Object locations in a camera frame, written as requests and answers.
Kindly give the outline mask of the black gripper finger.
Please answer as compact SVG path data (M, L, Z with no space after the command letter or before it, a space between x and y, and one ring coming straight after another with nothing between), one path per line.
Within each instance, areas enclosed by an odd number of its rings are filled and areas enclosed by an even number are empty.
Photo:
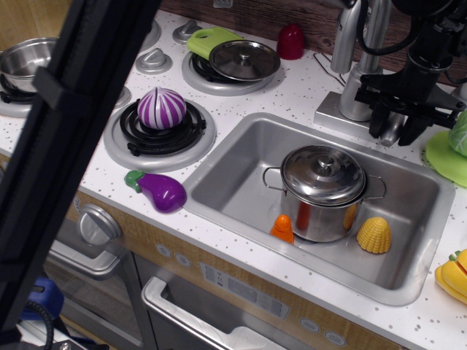
M373 138L379 138L383 127L390 116L390 110L383 104L376 104L371 114L369 133Z
M427 121L421 117L408 117L398 140L399 146L412 144L427 128Z

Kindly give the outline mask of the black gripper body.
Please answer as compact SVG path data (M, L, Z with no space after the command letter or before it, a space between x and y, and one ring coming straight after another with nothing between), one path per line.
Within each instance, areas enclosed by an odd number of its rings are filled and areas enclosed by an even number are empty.
M355 100L373 111L383 104L390 112L421 117L427 127L434 124L452 128L465 108L462 101L437 87L439 77L447 74L454 57L466 54L465 14L412 15L411 31L405 41L385 49L366 46L363 36L358 42L366 53L388 55L409 46L404 68L394 74L364 74Z

